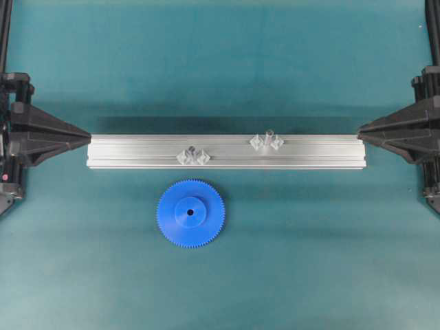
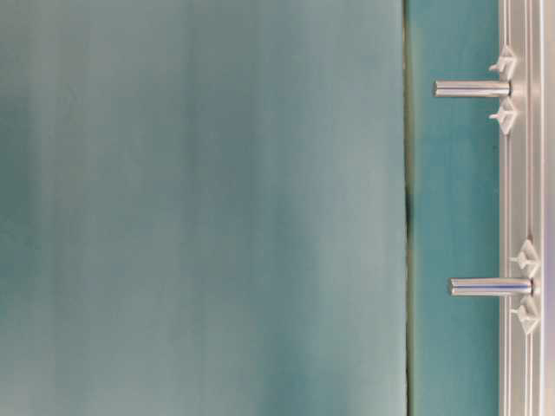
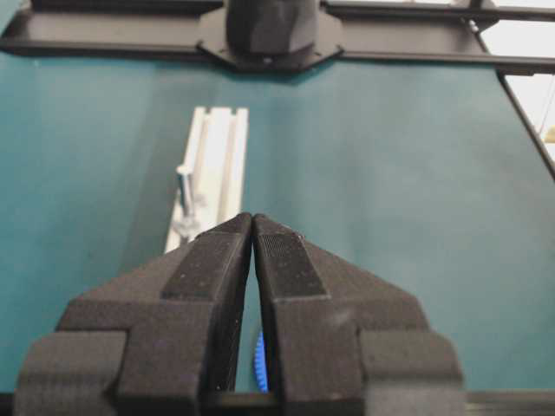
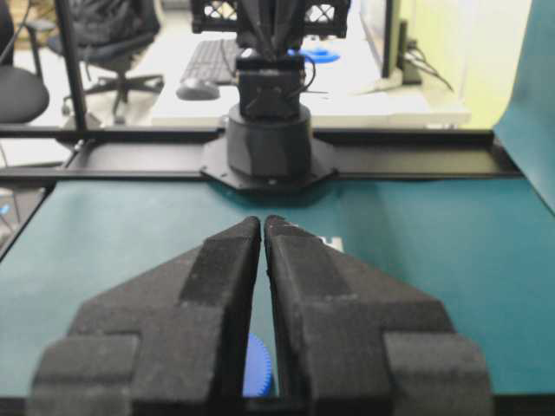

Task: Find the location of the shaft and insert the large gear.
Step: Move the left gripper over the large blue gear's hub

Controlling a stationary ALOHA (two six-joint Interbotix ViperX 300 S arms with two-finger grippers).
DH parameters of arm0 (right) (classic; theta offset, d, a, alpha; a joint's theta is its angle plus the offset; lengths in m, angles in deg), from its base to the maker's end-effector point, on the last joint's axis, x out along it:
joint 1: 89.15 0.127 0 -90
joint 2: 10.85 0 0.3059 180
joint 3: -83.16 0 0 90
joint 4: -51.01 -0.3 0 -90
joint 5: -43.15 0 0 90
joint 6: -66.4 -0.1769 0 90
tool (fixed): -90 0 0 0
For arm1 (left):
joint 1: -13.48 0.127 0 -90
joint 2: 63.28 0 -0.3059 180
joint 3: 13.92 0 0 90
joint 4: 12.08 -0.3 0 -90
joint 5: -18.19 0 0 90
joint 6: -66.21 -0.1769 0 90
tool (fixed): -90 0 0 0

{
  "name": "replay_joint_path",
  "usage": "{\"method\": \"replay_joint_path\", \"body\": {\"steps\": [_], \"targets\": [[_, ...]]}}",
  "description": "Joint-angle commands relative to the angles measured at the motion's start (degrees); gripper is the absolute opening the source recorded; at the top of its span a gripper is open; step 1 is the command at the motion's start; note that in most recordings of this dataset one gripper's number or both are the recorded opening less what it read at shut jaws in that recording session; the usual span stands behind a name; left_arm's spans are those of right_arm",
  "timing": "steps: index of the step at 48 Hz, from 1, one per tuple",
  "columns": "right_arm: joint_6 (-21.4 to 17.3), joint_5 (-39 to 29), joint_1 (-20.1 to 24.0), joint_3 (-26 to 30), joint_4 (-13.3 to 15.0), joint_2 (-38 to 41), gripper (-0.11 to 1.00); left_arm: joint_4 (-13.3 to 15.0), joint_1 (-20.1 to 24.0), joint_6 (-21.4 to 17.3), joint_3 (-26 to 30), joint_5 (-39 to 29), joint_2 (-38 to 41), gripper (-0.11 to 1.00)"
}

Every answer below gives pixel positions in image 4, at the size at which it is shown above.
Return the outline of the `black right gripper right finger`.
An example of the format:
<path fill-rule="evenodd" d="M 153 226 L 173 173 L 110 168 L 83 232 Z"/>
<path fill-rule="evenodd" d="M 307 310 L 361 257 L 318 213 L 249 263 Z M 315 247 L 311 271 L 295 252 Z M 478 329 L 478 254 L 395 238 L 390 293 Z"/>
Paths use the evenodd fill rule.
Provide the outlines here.
<path fill-rule="evenodd" d="M 264 224 L 281 390 L 312 415 L 489 415 L 476 343 L 443 303 L 284 218 Z"/>

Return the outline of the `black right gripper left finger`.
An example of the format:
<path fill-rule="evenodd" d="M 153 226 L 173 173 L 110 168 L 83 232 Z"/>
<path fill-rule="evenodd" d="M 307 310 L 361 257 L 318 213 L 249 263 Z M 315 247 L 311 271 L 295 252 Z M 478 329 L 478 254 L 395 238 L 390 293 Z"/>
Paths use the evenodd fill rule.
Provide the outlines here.
<path fill-rule="evenodd" d="M 198 414 L 239 397 L 259 249 L 248 217 L 88 299 L 44 350 L 27 414 Z"/>

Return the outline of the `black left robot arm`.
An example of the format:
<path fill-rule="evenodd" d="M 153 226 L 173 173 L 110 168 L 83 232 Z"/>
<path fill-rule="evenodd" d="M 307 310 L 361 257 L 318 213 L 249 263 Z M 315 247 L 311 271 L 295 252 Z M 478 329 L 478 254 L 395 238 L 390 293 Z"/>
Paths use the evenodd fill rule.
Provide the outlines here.
<path fill-rule="evenodd" d="M 251 54 L 236 59 L 239 101 L 224 133 L 205 143 L 200 171 L 239 191 L 287 192 L 335 173 L 331 146 L 314 138 L 300 95 L 312 79 L 304 37 L 347 32 L 348 1 L 233 1 L 232 17 L 194 1 L 193 32 L 233 32 Z"/>

